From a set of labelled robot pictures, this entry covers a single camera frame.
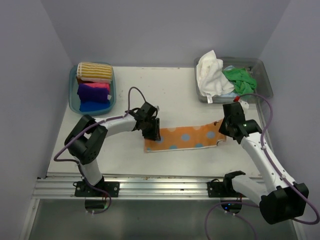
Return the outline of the orange patterned towel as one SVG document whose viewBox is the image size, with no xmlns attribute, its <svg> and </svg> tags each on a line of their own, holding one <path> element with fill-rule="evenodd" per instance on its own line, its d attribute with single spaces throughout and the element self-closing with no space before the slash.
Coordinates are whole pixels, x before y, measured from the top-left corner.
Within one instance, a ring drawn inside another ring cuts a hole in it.
<svg viewBox="0 0 320 240">
<path fill-rule="evenodd" d="M 144 152 L 166 152 L 211 148 L 227 137 L 219 132 L 222 120 L 205 125 L 161 128 L 160 140 L 144 141 Z"/>
</svg>

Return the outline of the purple towel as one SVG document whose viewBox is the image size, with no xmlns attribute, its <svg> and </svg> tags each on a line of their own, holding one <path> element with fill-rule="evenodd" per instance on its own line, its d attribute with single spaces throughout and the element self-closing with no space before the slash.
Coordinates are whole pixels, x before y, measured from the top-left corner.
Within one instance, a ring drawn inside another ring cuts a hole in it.
<svg viewBox="0 0 320 240">
<path fill-rule="evenodd" d="M 87 86 L 81 83 L 78 86 L 77 94 L 82 102 L 106 103 L 109 101 L 109 93 L 106 88 L 97 88 Z"/>
</svg>

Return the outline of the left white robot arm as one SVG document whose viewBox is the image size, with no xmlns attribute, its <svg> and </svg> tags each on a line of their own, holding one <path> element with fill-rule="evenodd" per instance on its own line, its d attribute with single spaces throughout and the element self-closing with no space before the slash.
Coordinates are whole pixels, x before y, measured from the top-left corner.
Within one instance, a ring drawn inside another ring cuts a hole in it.
<svg viewBox="0 0 320 240">
<path fill-rule="evenodd" d="M 103 193 L 104 177 L 100 172 L 97 157 L 106 138 L 119 133 L 141 131 L 146 140 L 160 141 L 159 107 L 144 102 L 141 107 L 125 111 L 124 115 L 105 120 L 84 115 L 72 129 L 64 146 L 74 157 L 92 196 Z"/>
</svg>

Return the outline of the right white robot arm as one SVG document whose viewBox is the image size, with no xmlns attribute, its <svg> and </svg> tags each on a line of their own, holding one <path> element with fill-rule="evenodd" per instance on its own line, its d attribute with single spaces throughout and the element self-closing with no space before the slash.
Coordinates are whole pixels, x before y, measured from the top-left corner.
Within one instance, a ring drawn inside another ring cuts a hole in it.
<svg viewBox="0 0 320 240">
<path fill-rule="evenodd" d="M 239 102 L 222 107 L 224 118 L 219 132 L 242 146 L 264 181 L 264 185 L 259 185 L 242 171 L 230 172 L 223 178 L 223 192 L 231 197 L 239 193 L 249 198 L 271 225 L 302 216 L 309 195 L 307 186 L 287 174 L 273 152 L 265 153 L 270 147 L 260 126 L 255 120 L 246 119 Z"/>
</svg>

